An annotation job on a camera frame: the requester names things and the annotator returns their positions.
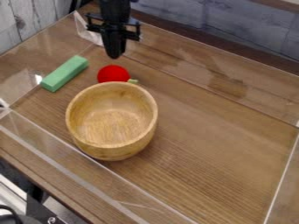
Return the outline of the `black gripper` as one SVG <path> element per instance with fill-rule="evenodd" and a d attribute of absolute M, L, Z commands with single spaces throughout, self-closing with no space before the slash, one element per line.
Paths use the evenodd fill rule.
<path fill-rule="evenodd" d="M 102 34 L 107 56 L 118 59 L 126 51 L 126 39 L 140 40 L 140 21 L 130 18 L 126 22 L 106 21 L 99 13 L 87 13 L 87 30 Z"/>

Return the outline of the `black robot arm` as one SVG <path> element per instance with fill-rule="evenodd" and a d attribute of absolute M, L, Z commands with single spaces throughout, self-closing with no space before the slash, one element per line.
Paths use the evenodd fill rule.
<path fill-rule="evenodd" d="M 118 59 L 127 41 L 140 40 L 142 25 L 131 17 L 131 0 L 99 0 L 99 13 L 87 13 L 87 30 L 100 34 L 107 56 Z"/>

